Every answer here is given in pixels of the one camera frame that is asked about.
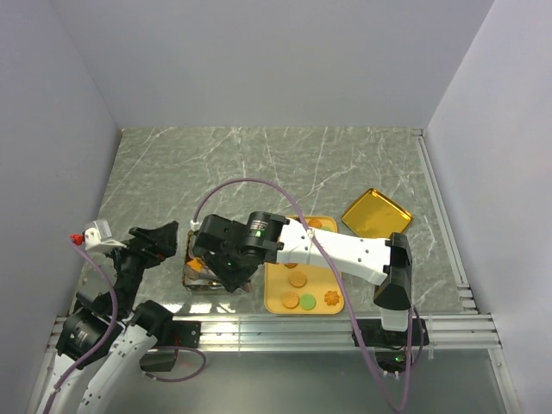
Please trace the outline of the orange fish cookie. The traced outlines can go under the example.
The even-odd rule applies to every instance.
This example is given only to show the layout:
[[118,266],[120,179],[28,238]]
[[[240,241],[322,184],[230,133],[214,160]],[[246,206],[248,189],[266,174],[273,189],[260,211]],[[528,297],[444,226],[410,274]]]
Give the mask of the orange fish cookie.
[[199,258],[194,258],[186,262],[186,265],[194,272],[201,272],[203,269],[203,262]]

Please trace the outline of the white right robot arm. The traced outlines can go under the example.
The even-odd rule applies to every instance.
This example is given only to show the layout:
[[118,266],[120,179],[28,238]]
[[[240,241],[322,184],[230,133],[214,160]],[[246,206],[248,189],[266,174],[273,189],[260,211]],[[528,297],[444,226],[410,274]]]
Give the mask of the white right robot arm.
[[379,332],[390,344],[410,334],[412,258],[408,239],[362,238],[314,229],[301,218],[255,211],[246,223],[218,215],[191,221],[192,254],[215,274],[227,292],[245,285],[264,264],[311,265],[337,270],[374,285]]

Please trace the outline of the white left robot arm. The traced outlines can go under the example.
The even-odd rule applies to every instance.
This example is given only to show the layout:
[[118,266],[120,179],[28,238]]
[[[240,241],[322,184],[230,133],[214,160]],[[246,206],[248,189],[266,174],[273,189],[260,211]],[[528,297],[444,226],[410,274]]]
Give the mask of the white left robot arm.
[[53,371],[39,413],[99,413],[108,392],[151,348],[173,336],[173,314],[152,300],[135,304],[146,270],[173,257],[179,224],[133,227],[116,240],[104,220],[89,223],[68,241],[99,274],[107,291],[77,296],[77,308],[62,325]]

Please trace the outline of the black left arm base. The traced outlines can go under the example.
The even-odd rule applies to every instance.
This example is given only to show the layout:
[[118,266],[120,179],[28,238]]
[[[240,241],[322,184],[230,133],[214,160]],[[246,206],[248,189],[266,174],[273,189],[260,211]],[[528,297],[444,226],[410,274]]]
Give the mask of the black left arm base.
[[135,308],[117,354],[127,363],[137,363],[148,378],[163,381],[156,374],[172,371],[184,352],[198,355],[205,368],[206,356],[198,349],[200,333],[200,322],[176,321],[166,307],[148,300]]

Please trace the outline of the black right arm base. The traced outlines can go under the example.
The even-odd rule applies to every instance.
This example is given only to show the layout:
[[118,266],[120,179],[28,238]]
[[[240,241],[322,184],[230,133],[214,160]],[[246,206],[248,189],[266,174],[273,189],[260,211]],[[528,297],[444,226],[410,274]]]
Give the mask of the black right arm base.
[[[383,330],[380,321],[375,319],[359,319],[357,323],[366,346],[376,348],[375,360],[381,371],[403,374],[406,370],[407,360],[407,332]],[[423,349],[429,345],[430,338],[426,321],[413,317],[411,352],[414,355],[411,357],[411,367],[416,366]]]

